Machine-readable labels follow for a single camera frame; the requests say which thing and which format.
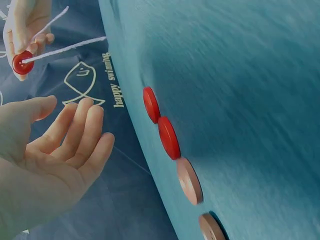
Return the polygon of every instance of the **hand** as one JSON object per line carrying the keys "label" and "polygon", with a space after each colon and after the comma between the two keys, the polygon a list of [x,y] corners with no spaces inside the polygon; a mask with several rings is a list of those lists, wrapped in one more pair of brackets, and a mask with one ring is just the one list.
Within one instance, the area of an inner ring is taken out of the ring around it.
{"label": "hand", "polygon": [[56,104],[50,96],[0,107],[2,240],[71,208],[99,177],[112,152],[114,136],[101,135],[103,109],[89,98],[66,105],[48,130],[27,144],[31,124],[47,117]]}
{"label": "hand", "polygon": [[[34,35],[43,29],[50,21],[52,0],[12,0],[7,20],[3,29],[3,41],[9,65],[15,55],[21,54],[26,49],[32,54],[40,55],[46,44],[51,44],[55,36],[48,28],[31,42]],[[15,76],[24,81],[27,75]]]}

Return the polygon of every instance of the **white string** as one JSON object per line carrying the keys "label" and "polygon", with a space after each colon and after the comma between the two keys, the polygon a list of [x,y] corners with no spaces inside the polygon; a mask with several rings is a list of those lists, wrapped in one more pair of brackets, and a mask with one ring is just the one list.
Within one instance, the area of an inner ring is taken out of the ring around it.
{"label": "white string", "polygon": [[102,36],[102,37],[97,37],[97,38],[81,41],[81,42],[78,42],[76,44],[73,44],[73,45],[70,45],[70,46],[66,46],[64,48],[61,48],[61,49],[58,49],[58,50],[55,50],[55,51],[46,52],[46,53],[44,53],[42,55],[34,56],[34,57],[31,57],[31,58],[22,60],[22,63],[23,64],[27,64],[27,63],[33,62],[35,60],[43,59],[43,58],[49,57],[51,55],[60,54],[60,53],[69,51],[71,49],[75,49],[77,47],[81,47],[83,45],[87,45],[87,44],[92,44],[92,43],[95,43],[95,42],[103,41],[106,38],[107,38],[106,36]]}
{"label": "white string", "polygon": [[31,43],[35,41],[38,35],[42,34],[45,30],[47,30],[47,28],[50,27],[51,24],[53,24],[56,20],[61,18],[63,15],[65,15],[68,12],[68,9],[69,9],[69,6],[66,6],[66,8],[62,12],[60,12],[54,19],[52,19],[47,25],[45,25],[43,29],[41,29],[37,34],[35,34],[31,39]]}
{"label": "white string", "polygon": [[[68,9],[69,9],[69,6],[67,6],[60,14],[58,14],[54,19],[52,19],[42,30],[40,30],[36,35],[34,35],[34,37],[32,38],[32,41],[31,41],[31,42],[33,42],[39,34],[43,33],[43,32],[44,32],[48,27],[50,27],[50,25],[53,24],[56,20],[58,20],[58,19],[61,18],[64,14],[66,14],[67,11],[68,11]],[[78,42],[78,43],[76,43],[76,44],[73,44],[73,45],[70,45],[70,46],[67,46],[67,47],[64,47],[64,48],[55,50],[55,51],[46,52],[46,53],[44,53],[44,54],[42,54],[42,55],[39,55],[39,56],[35,56],[35,57],[31,57],[31,58],[22,60],[22,63],[23,63],[23,64],[27,64],[27,63],[33,62],[33,61],[35,61],[35,60],[43,59],[43,58],[46,58],[46,57],[49,57],[49,56],[52,56],[52,55],[55,55],[55,54],[60,54],[60,53],[69,51],[69,50],[71,50],[71,49],[75,49],[75,48],[77,48],[77,47],[81,47],[81,46],[83,46],[83,45],[87,45],[87,44],[92,44],[92,43],[95,43],[95,42],[103,41],[103,40],[105,40],[106,38],[107,38],[106,36],[102,36],[102,37],[97,37],[97,38],[93,38],[93,39],[81,41],[81,42]]]}

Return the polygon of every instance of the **dark blue fabric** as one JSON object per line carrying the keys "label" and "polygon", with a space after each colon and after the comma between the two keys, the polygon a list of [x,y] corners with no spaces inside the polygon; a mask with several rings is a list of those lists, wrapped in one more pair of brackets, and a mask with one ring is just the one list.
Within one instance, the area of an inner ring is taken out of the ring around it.
{"label": "dark blue fabric", "polygon": [[[99,0],[127,108],[180,240],[212,211],[231,240],[320,239],[318,0]],[[203,204],[144,108],[151,86]]]}
{"label": "dark blue fabric", "polygon": [[[1,13],[7,14],[0,2]],[[105,36],[97,0],[52,1],[52,16],[69,11],[51,28],[55,42],[46,51]],[[0,20],[3,29],[5,21]],[[3,42],[0,51],[4,51]],[[39,137],[64,107],[81,93],[104,108],[103,130],[114,133],[115,145],[101,177],[69,212],[48,224],[22,233],[16,240],[171,240],[175,232],[163,206],[122,98],[107,41],[36,61],[28,80],[19,82],[7,59],[0,58],[3,103],[55,95],[58,105],[48,118],[32,126],[30,140]]]}

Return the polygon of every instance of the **red button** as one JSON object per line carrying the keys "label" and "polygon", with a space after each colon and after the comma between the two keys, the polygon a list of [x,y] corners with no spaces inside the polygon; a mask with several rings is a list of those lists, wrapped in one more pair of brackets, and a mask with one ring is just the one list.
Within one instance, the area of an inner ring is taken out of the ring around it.
{"label": "red button", "polygon": [[33,55],[29,51],[24,51],[19,55],[15,55],[12,60],[13,70],[19,75],[26,75],[34,68],[35,62],[22,63],[22,60],[30,59]]}
{"label": "red button", "polygon": [[149,86],[143,89],[143,102],[149,118],[157,124],[160,118],[159,106],[154,91]]}
{"label": "red button", "polygon": [[164,150],[172,160],[180,158],[180,147],[173,126],[166,116],[162,116],[158,120],[159,135]]}

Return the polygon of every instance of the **button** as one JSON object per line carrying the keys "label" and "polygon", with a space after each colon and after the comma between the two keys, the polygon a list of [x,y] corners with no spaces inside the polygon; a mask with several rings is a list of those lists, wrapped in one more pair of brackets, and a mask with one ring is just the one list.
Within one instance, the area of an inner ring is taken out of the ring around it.
{"label": "button", "polygon": [[158,130],[164,150],[172,160],[180,158],[180,147],[173,126],[166,116],[158,120]]}
{"label": "button", "polygon": [[149,86],[143,89],[143,102],[149,118],[157,124],[160,118],[159,106],[154,91]]}
{"label": "button", "polygon": [[30,59],[33,55],[29,51],[24,51],[19,55],[15,55],[12,60],[13,70],[19,75],[26,75],[34,68],[35,62],[22,63],[22,60]]}
{"label": "button", "polygon": [[193,205],[203,202],[202,189],[195,170],[184,157],[176,161],[176,170],[185,196]]}
{"label": "button", "polygon": [[199,217],[199,225],[204,240],[226,240],[219,224],[210,213],[203,214]]}

